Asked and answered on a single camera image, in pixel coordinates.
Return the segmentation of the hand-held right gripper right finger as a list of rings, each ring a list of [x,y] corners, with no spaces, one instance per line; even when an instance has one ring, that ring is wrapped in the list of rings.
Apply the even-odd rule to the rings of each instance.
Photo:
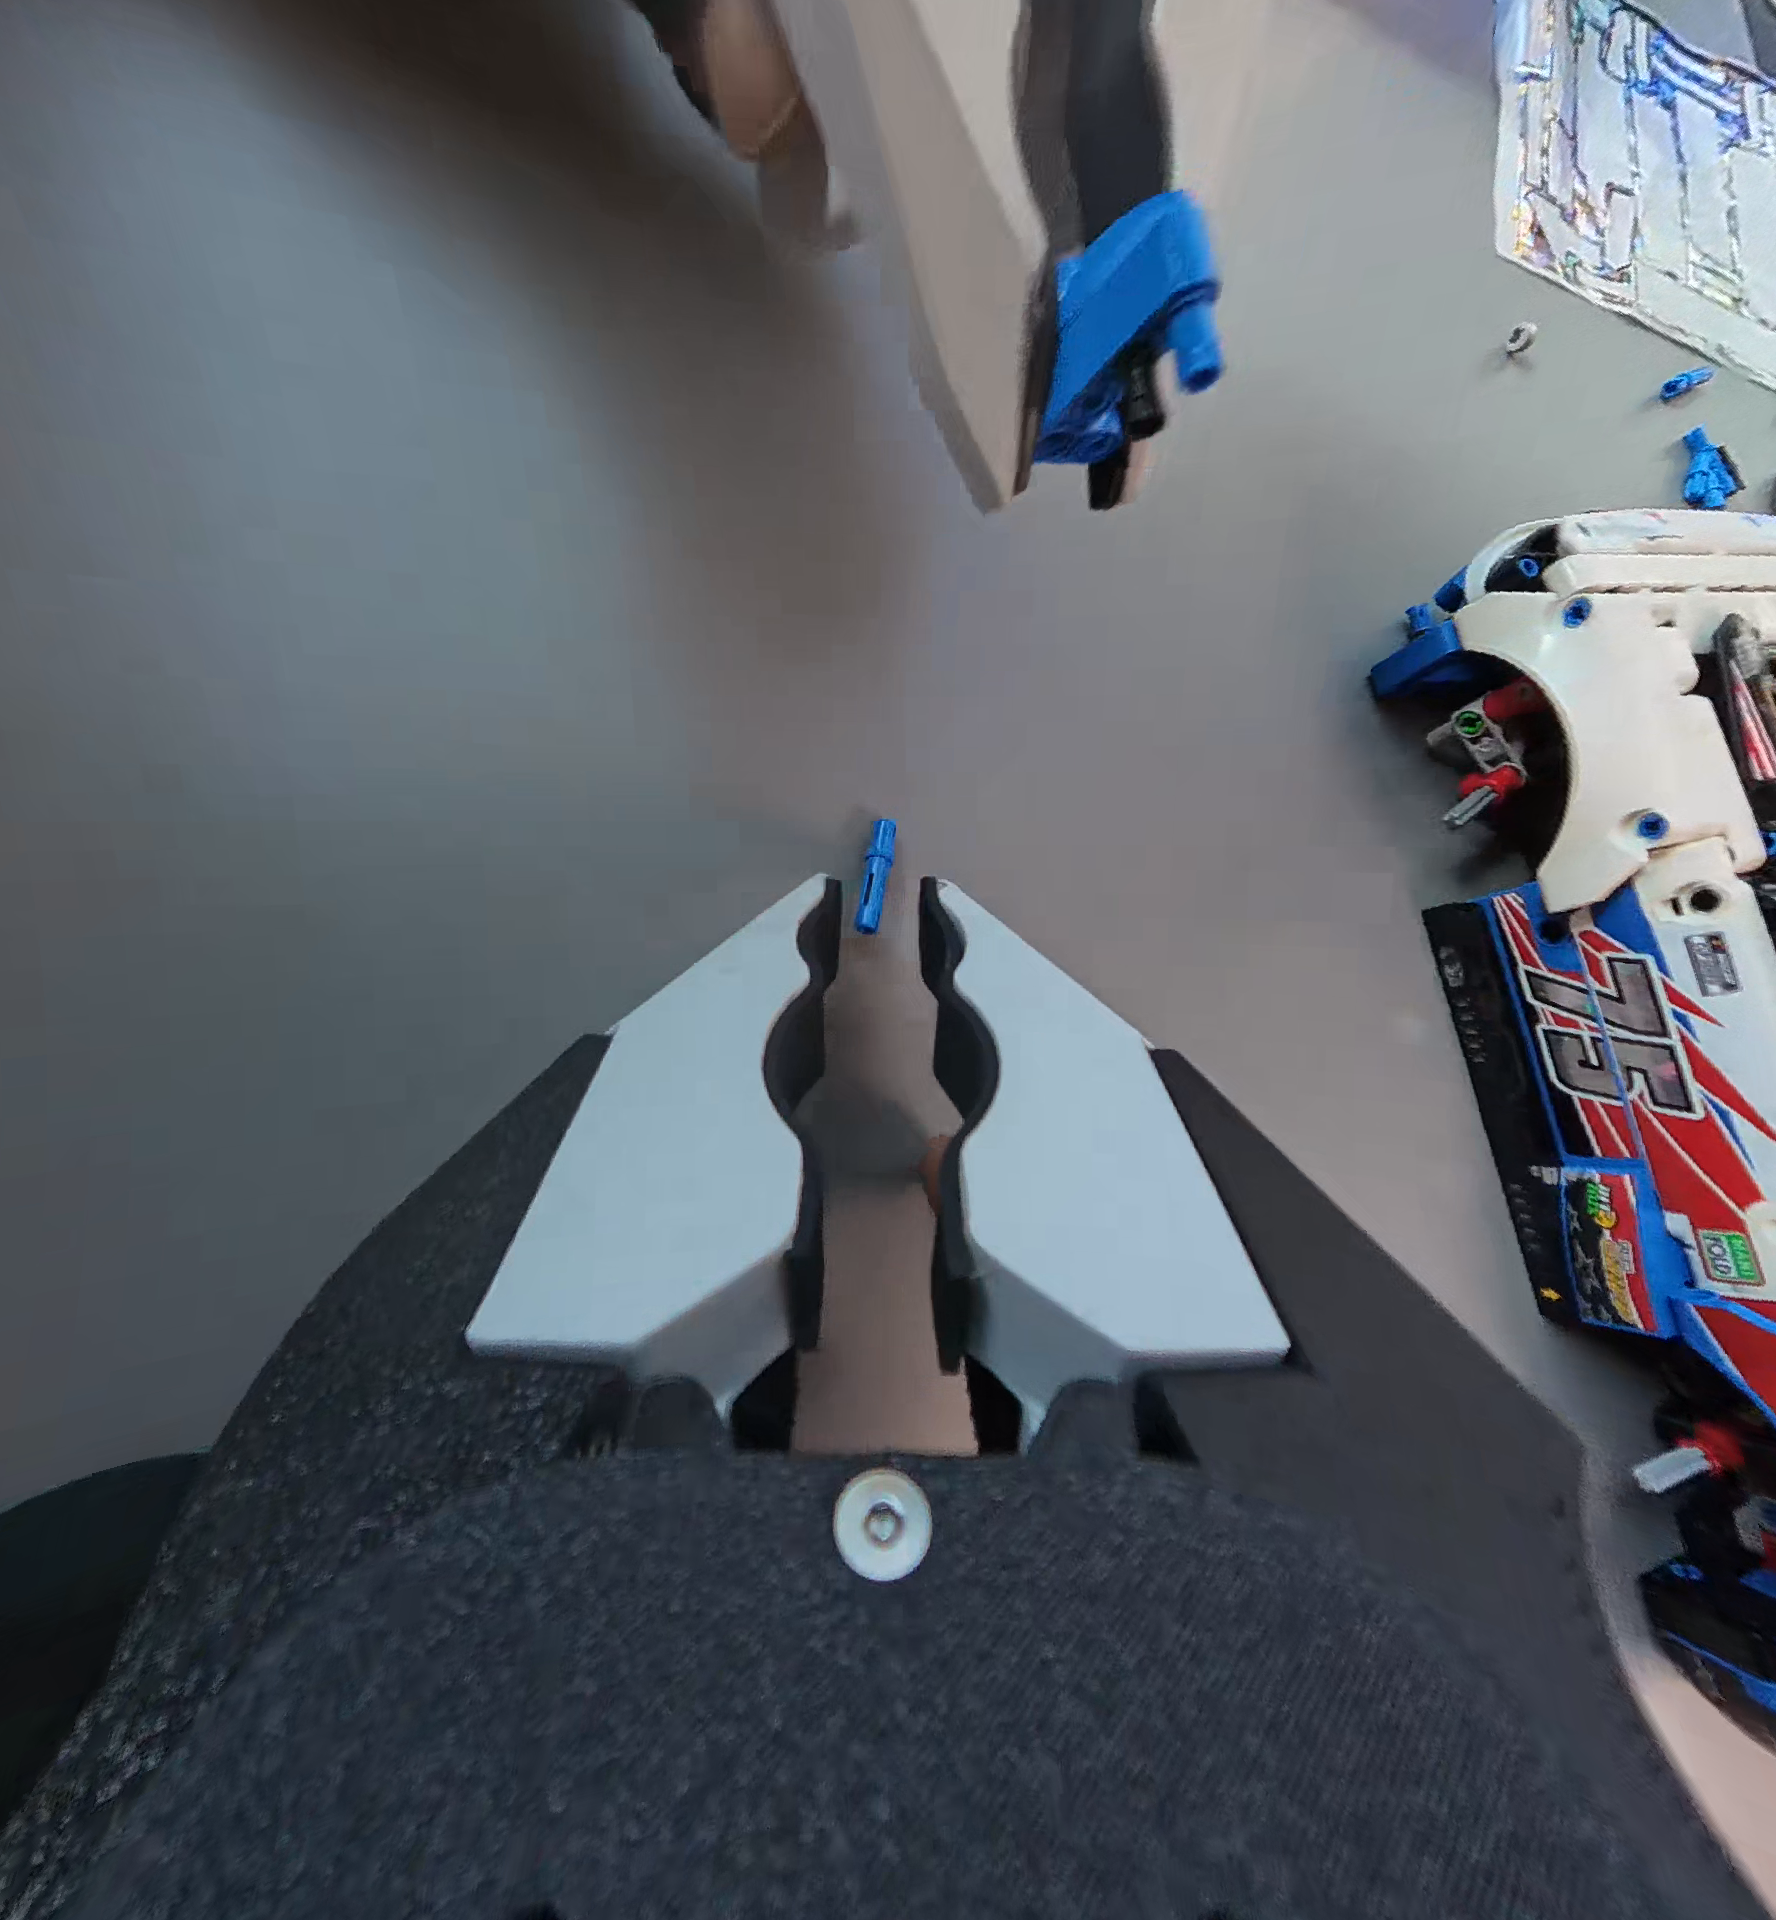
[[[930,1152],[933,1338],[972,1426],[1278,1367],[1288,1331],[1145,1035],[940,876],[918,963],[957,1122]]]

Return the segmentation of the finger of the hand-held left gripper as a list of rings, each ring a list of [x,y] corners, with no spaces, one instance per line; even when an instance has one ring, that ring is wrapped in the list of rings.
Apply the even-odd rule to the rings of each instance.
[[[1025,491],[1054,362],[1068,4],[810,2],[802,80],[977,512]]]
[[[1065,257],[1170,189],[1167,93],[1152,2],[1029,2],[1014,38],[1020,170]]]

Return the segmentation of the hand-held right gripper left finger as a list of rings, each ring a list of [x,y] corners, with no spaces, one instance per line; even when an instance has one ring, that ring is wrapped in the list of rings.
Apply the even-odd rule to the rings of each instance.
[[[819,1340],[824,1072],[843,886],[814,873],[577,1043],[591,1066],[467,1342],[687,1380],[728,1418]]]

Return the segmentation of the blue wedge brick panel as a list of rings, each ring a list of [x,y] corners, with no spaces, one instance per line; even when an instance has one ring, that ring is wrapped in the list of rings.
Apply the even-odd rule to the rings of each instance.
[[[1165,190],[1057,262],[1054,273],[1054,355],[1032,456],[1049,464],[1090,466],[1116,438],[1118,358],[1145,350],[1159,385],[1159,368],[1173,365],[1161,345],[1161,324],[1177,295],[1209,284],[1219,300],[1205,213],[1189,190]]]

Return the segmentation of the black brick connector pin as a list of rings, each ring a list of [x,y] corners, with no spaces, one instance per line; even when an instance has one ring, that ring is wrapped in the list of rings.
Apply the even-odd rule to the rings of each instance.
[[[1118,358],[1114,385],[1116,438],[1111,450],[1089,466],[1093,514],[1112,512],[1136,498],[1153,459],[1153,438],[1165,425],[1155,362],[1145,350]]]

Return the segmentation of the grey desk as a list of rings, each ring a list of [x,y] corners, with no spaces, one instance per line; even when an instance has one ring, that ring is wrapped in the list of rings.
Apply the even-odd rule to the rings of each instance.
[[[1776,396],[1493,245],[1489,4],[1164,4],[1227,371],[977,516],[866,252],[623,4],[0,4],[0,1510],[213,1440],[566,1043],[899,823],[830,997],[803,1442],[961,1448],[910,1162],[947,876],[1184,1052],[1586,1444],[1600,1605],[1776,1914],[1776,1759],[1643,1643],[1629,1363],[1529,1301],[1365,671],[1478,540]],[[1513,324],[1538,324],[1510,365]]]

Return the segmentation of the person's left hand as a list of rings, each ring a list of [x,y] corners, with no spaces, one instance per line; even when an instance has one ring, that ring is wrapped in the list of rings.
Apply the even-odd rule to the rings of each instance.
[[[773,6],[702,4],[695,46],[714,125],[754,172],[762,223],[806,252],[849,249],[852,206]]]

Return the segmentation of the printed sticker sheet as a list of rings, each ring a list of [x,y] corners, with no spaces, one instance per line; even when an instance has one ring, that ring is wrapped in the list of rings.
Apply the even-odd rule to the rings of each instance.
[[[1495,249],[1776,392],[1776,82],[1643,4],[1502,2]]]

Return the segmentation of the brick race car model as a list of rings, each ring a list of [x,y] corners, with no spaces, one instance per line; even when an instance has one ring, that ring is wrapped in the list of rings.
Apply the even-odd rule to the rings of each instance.
[[[1538,1311],[1655,1352],[1674,1668],[1776,1751],[1776,516],[1525,521],[1371,669],[1524,877],[1423,912]]]

